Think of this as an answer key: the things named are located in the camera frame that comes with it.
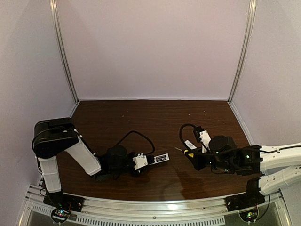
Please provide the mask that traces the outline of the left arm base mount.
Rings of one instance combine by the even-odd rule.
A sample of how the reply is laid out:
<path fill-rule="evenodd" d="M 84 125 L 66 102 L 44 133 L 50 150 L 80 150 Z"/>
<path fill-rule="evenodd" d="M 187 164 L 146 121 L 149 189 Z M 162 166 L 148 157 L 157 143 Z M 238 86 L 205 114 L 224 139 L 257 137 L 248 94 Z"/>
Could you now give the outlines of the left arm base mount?
<path fill-rule="evenodd" d="M 50 193 L 46 183 L 42 181 L 40 194 L 44 197 L 43 203 L 54 207 L 50 213 L 51 219 L 61 225 L 70 219 L 72 212 L 81 212 L 84 198 L 80 196 L 65 194 L 63 191 Z"/>

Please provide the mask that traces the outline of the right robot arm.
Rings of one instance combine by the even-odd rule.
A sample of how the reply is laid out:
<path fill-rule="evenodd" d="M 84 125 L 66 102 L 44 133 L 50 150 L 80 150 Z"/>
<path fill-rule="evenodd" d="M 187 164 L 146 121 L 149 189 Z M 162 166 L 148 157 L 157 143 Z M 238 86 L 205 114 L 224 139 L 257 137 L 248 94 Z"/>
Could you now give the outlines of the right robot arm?
<path fill-rule="evenodd" d="M 300 143 L 283 146 L 252 145 L 237 147 L 232 137 L 215 136 L 203 148 L 186 152 L 196 170 L 209 167 L 213 173 L 249 176 L 255 189 L 268 195 L 301 180 Z"/>

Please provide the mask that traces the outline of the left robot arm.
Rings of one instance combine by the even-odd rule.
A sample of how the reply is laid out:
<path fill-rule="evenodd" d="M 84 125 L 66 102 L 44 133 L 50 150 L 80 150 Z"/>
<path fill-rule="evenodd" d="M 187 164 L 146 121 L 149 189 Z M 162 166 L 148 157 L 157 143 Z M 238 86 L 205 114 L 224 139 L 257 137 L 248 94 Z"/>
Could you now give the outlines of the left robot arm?
<path fill-rule="evenodd" d="M 57 157 L 69 155 L 92 179 L 117 179 L 123 173 L 138 176 L 141 169 L 153 164 L 155 146 L 147 154 L 128 152 L 120 142 L 97 155 L 77 131 L 71 118 L 39 121 L 34 126 L 32 150 L 46 186 L 46 196 L 55 205 L 65 202 Z"/>

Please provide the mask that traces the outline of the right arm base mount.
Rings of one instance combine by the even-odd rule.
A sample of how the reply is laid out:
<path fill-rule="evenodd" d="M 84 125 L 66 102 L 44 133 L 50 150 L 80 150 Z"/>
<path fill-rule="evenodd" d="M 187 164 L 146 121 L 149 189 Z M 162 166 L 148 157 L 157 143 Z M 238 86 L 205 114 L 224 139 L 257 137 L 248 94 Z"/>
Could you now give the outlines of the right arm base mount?
<path fill-rule="evenodd" d="M 244 193 L 227 196 L 225 198 L 228 212 L 252 208 L 239 213 L 241 220 L 248 224 L 257 222 L 267 212 L 266 209 L 263 215 L 259 216 L 258 205 L 266 201 L 265 195 L 261 193 L 261 189 L 259 188 L 259 181 L 259 177 L 253 178 L 247 182 L 246 191 Z"/>

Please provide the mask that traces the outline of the white battery cover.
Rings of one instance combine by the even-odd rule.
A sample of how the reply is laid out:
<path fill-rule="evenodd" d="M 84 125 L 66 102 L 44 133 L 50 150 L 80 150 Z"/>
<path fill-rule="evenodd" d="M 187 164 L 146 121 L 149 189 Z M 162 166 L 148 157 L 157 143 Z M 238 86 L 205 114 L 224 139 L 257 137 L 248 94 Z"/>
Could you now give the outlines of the white battery cover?
<path fill-rule="evenodd" d="M 197 149 L 197 147 L 193 143 L 191 143 L 189 140 L 185 140 L 184 143 L 187 146 L 187 148 L 189 148 L 191 150 Z"/>

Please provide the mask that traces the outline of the yellow handled screwdriver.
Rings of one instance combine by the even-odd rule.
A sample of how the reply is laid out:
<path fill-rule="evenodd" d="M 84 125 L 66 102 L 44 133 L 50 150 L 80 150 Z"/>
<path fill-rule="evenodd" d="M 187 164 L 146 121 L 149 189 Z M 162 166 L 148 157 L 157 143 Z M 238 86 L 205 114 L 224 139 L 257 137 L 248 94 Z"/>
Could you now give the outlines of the yellow handled screwdriver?
<path fill-rule="evenodd" d="M 181 153 L 183 153 L 187 158 L 191 158 L 193 159 L 194 158 L 194 153 L 187 150 L 187 149 L 180 149 L 178 147 L 175 147 L 176 150 L 180 151 Z"/>

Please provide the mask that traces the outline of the white remote control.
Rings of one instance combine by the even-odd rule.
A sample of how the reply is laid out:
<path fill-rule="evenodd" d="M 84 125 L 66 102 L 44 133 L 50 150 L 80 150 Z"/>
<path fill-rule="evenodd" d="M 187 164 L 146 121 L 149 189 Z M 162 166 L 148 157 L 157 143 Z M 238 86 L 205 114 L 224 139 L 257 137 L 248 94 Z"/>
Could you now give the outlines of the white remote control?
<path fill-rule="evenodd" d="M 166 153 L 166 154 L 161 154 L 161 155 L 158 155 L 158 156 L 155 156 L 154 157 L 154 164 L 157 164 L 157 163 L 161 163 L 161 162 L 166 162 L 166 161 L 169 161 L 169 155 Z"/>

